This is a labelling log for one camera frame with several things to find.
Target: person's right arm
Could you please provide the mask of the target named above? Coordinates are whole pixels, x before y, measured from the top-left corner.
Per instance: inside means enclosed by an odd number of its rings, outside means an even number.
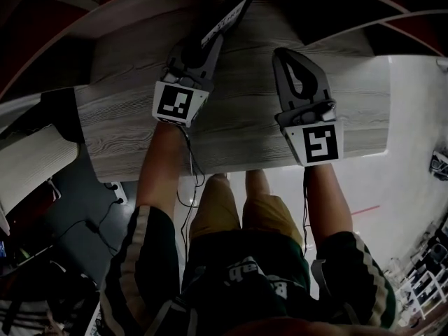
[[[305,178],[309,223],[320,260],[312,267],[321,289],[319,300],[344,309],[352,323],[392,328],[396,315],[393,289],[353,232],[350,209],[333,166],[308,167]]]

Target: khaki shorts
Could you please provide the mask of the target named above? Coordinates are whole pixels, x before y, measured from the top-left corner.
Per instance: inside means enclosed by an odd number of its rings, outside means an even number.
[[[280,197],[263,194],[248,198],[241,227],[229,181],[223,177],[210,177],[190,226],[190,240],[214,232],[241,229],[278,232],[302,246],[302,236]]]

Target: table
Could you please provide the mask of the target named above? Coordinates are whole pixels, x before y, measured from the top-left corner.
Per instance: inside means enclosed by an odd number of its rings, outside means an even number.
[[[140,21],[97,42],[91,83],[76,88],[87,149],[101,182],[135,181],[156,121],[153,88],[171,48],[187,36],[196,8]],[[304,46],[280,7],[254,1],[224,42],[216,87],[188,132],[206,174],[294,165],[274,115],[281,111],[272,52],[304,53],[326,73],[344,121],[346,158],[383,152],[390,111],[389,63],[373,57],[361,30]],[[185,151],[184,173],[189,174]]]

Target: white power socket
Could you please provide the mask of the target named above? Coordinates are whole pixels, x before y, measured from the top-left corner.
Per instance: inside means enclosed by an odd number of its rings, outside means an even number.
[[[117,186],[117,189],[114,190],[115,195],[117,196],[117,200],[118,199],[123,199],[123,203],[120,204],[127,204],[127,197],[125,194],[125,191],[123,190],[123,187],[121,186],[120,182],[111,182],[112,186]]]

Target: striped sleeve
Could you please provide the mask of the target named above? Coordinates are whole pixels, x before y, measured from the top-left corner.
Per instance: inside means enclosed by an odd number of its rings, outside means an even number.
[[[141,206],[101,287],[104,326],[112,335],[144,335],[162,305],[179,294],[179,263],[171,219]]]
[[[319,285],[323,299],[329,298],[345,309],[352,323],[394,326],[393,289],[357,234],[332,235],[319,247],[317,258],[324,280],[324,286]]]

